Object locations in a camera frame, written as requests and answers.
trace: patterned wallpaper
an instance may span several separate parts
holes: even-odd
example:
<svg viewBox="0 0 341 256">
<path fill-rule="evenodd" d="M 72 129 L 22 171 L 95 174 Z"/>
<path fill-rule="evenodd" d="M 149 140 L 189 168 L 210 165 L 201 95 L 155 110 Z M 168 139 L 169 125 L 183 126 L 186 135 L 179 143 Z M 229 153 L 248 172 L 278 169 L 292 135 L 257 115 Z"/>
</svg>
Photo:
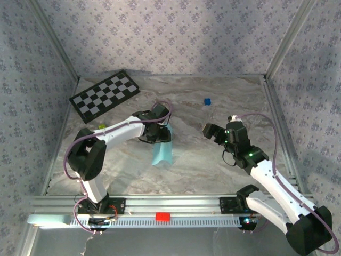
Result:
<svg viewBox="0 0 341 256">
<path fill-rule="evenodd" d="M 13 255 L 75 83 L 24 1 L 0 10 L 0 255 Z"/>
<path fill-rule="evenodd" d="M 121 68 L 152 74 L 264 74 L 301 3 L 38 2 L 79 75 Z"/>
<path fill-rule="evenodd" d="M 319 1 L 275 74 L 299 172 L 341 241 L 341 3 Z"/>
</svg>

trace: light blue cloth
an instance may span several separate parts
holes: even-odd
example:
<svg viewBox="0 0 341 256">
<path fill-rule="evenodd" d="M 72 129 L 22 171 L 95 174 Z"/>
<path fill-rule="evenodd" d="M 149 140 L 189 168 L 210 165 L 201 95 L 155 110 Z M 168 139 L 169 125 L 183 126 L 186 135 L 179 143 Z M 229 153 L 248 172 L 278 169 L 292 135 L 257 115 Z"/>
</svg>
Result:
<svg viewBox="0 0 341 256">
<path fill-rule="evenodd" d="M 171 138 L 173 139 L 173 129 L 170 124 L 166 126 L 170 130 Z M 167 161 L 173 164 L 172 160 L 172 142 L 156 143 L 153 150 L 153 162 L 151 165 L 156 165 L 161 161 Z"/>
</svg>

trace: red object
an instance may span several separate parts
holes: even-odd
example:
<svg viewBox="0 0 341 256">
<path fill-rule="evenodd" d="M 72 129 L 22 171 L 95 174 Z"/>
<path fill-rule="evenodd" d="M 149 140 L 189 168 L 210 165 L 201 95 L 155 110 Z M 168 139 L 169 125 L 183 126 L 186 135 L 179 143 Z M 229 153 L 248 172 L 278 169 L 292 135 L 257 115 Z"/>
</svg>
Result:
<svg viewBox="0 0 341 256">
<path fill-rule="evenodd" d="M 157 221 L 171 221 L 171 214 L 168 212 L 157 212 L 155 214 L 155 220 L 157 220 Z"/>
</svg>

